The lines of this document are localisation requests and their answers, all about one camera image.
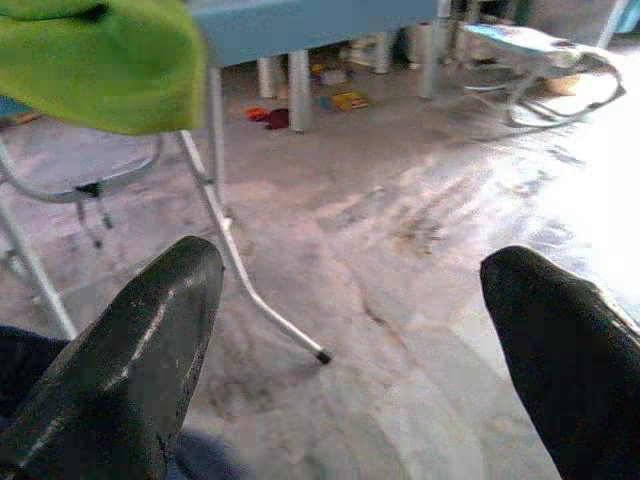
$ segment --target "toy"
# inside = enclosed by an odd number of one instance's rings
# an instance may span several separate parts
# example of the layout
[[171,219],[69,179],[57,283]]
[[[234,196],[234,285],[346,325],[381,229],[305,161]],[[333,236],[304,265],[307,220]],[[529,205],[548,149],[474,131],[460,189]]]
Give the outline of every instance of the toy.
[[262,122],[269,116],[269,112],[261,107],[254,107],[245,110],[244,114],[252,122]]
[[347,92],[331,96],[331,102],[334,107],[343,112],[359,110],[369,106],[369,101],[364,94],[360,92]]

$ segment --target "folding chair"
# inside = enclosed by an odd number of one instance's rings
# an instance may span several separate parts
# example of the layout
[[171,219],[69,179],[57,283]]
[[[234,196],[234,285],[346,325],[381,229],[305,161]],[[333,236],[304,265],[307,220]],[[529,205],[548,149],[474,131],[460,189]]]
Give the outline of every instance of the folding chair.
[[[505,108],[505,119],[510,126],[552,127],[573,122],[587,113],[608,105],[626,93],[620,72],[598,48],[578,45],[527,27],[479,24],[465,25],[462,28],[470,35],[488,39],[493,45],[525,59],[524,62],[518,62],[518,66],[524,67],[526,70],[524,75],[512,76],[507,81],[499,82],[496,85],[461,85],[465,90],[471,92],[474,98],[491,107],[496,107],[496,105],[481,94],[496,90],[507,91],[509,97]],[[505,68],[505,66],[480,68]],[[593,71],[602,71],[612,75],[617,86],[606,99],[591,102],[577,111],[561,112],[528,96],[536,81],[541,78],[558,79]],[[517,106],[522,106],[535,114],[540,122],[531,123],[518,120],[514,113]]]
[[[219,69],[208,69],[208,71],[217,72],[219,75]],[[212,82],[215,82],[216,80],[219,82],[219,78],[212,78],[211,74],[209,74],[205,88],[207,106],[213,105],[213,102],[211,101],[211,85]],[[20,105],[12,99],[0,97],[0,113],[4,113],[6,115],[25,110],[26,107],[24,105]],[[212,142],[215,137],[213,121],[214,114],[215,112],[208,110],[206,115],[205,123],[208,133],[207,139],[209,142]],[[162,157],[164,143],[168,141],[170,137],[176,138],[181,146],[184,157],[195,181],[196,188],[206,206],[207,213],[209,214],[211,222],[216,226],[220,234],[220,245],[222,247],[221,249],[223,254],[226,257],[226,265],[231,267],[231,271],[239,279],[242,291],[267,320],[273,323],[302,348],[305,348],[314,354],[320,363],[329,363],[331,361],[331,356],[317,342],[271,308],[262,299],[262,297],[260,297],[252,285],[242,262],[240,253],[238,252],[238,248],[236,247],[235,241],[229,231],[228,224],[225,221],[226,219],[222,207],[219,203],[216,188],[219,186],[221,179],[214,178],[207,173],[202,157],[200,156],[200,152],[198,151],[190,132],[179,131],[174,132],[173,134],[158,134],[156,137],[155,153],[135,168],[116,172],[110,176],[91,180],[73,188],[57,192],[43,191],[20,178],[11,156],[9,155],[9,152],[7,151],[0,136],[0,175],[2,176],[0,184],[6,183],[22,195],[37,201],[57,204],[75,203],[79,205],[78,208],[81,209],[83,201],[99,199],[106,192],[122,188],[124,185],[135,182],[141,176],[145,175]],[[214,151],[213,148],[214,146],[211,145],[210,151]],[[77,328],[69,317],[60,295],[49,279],[37,255],[30,248],[26,240],[26,236],[14,220],[9,206],[6,202],[2,201],[1,197],[0,227],[2,227],[6,232],[10,242],[9,249],[4,252],[0,252],[0,254],[2,254],[2,263],[8,267],[11,272],[18,275],[19,278],[28,281],[35,288],[52,319],[62,328],[62,331],[68,338],[74,338],[77,335]]]

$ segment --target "metal rod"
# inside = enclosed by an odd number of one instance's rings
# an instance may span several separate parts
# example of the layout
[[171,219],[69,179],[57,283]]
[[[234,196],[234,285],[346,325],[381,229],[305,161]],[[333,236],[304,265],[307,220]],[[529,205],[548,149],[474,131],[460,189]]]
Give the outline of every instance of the metal rod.
[[306,50],[289,53],[289,124],[295,132],[307,132],[313,126],[309,54]]
[[76,327],[69,318],[58,292],[49,280],[44,267],[36,257],[35,252],[31,250],[27,242],[22,237],[11,212],[0,199],[0,226],[7,232],[9,241],[16,249],[17,254],[24,265],[29,278],[33,282],[34,287],[38,291],[42,303],[45,305],[49,313],[56,319],[64,334],[73,339],[78,335]]
[[258,84],[262,98],[276,98],[280,87],[279,57],[258,59]]
[[373,71],[378,74],[389,73],[391,70],[391,37],[388,32],[376,33],[376,47],[374,53]]
[[224,210],[225,195],[225,150],[224,150],[224,98],[222,96],[222,70],[210,67],[207,70],[205,88],[205,126],[211,159],[210,176],[218,203]]
[[233,273],[240,280],[240,286],[244,293],[254,303],[258,310],[267,318],[267,320],[269,320],[283,333],[293,339],[298,345],[313,353],[318,358],[318,360],[320,360],[320,362],[328,363],[330,361],[330,357],[320,345],[318,345],[310,337],[299,330],[295,325],[293,325],[282,315],[276,312],[273,308],[271,308],[262,299],[262,297],[260,297],[258,292],[256,292],[251,283],[251,279],[249,278],[249,275],[244,268],[242,257],[238,252],[238,248],[236,247],[233,237],[229,232],[229,229],[225,226],[224,214],[215,195],[213,182],[207,177],[207,172],[204,168],[200,153],[198,152],[196,144],[193,141],[191,133],[187,131],[179,132],[178,142],[180,143],[180,146],[184,150],[184,153],[189,160],[189,167],[191,169],[193,177],[196,180],[198,191],[200,192],[204,204],[207,207],[207,211],[211,217],[211,220],[218,227],[218,230],[222,237],[222,247],[224,254],[228,259]]
[[438,72],[440,67],[440,25],[442,19],[431,21],[429,35],[424,35],[424,64],[420,78],[419,96],[427,100],[436,98]]

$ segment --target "table leg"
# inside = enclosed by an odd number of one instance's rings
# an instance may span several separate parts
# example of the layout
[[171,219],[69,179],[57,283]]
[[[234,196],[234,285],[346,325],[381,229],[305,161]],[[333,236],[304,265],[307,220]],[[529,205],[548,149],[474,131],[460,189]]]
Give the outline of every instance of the table leg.
[[420,78],[419,95],[427,100],[436,97],[436,83],[440,70],[440,29],[442,19],[434,18],[431,21],[430,35],[425,35],[424,63],[422,65],[422,75]]
[[376,48],[374,53],[373,71],[378,74],[391,71],[391,38],[389,32],[376,33]]
[[309,53],[295,50],[289,53],[289,124],[295,132],[311,130],[311,85]]
[[279,57],[258,59],[258,83],[262,98],[276,98],[280,87]]
[[211,160],[211,178],[218,202],[225,205],[225,158],[224,158],[224,100],[222,97],[221,69],[211,67],[207,73],[205,93],[205,124],[209,138]]

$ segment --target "metal chair leg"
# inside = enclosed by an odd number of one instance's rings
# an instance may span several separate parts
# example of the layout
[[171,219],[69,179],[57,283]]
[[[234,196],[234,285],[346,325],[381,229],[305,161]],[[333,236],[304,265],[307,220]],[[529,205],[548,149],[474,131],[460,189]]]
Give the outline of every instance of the metal chair leg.
[[233,273],[240,280],[240,286],[248,298],[258,308],[258,310],[264,315],[264,317],[278,327],[283,333],[288,335],[302,348],[313,353],[316,358],[322,364],[327,364],[331,361],[330,355],[323,350],[323,348],[313,341],[310,337],[300,331],[295,325],[286,320],[282,315],[271,308],[260,297],[253,287],[249,275],[247,274],[242,257],[238,252],[238,248],[229,232],[228,227],[225,224],[225,218],[222,208],[218,202],[218,197],[215,193],[212,179],[207,175],[205,167],[202,163],[200,153],[196,147],[193,137],[190,132],[181,131],[178,134],[178,141],[180,146],[184,150],[185,156],[188,159],[191,173],[198,186],[198,191],[207,207],[207,212],[211,217],[212,222],[218,228],[222,237],[222,250],[227,258],[228,265],[231,267]]
[[19,256],[26,273],[28,274],[31,283],[37,290],[42,303],[47,308],[51,316],[56,320],[58,325],[62,328],[67,338],[73,339],[78,335],[78,330],[69,318],[62,300],[58,296],[55,287],[51,283],[47,272],[38,260],[35,252],[31,250],[24,237],[20,233],[16,222],[11,215],[11,212],[0,199],[0,227],[2,227],[7,235],[9,241],[15,248],[17,255]]

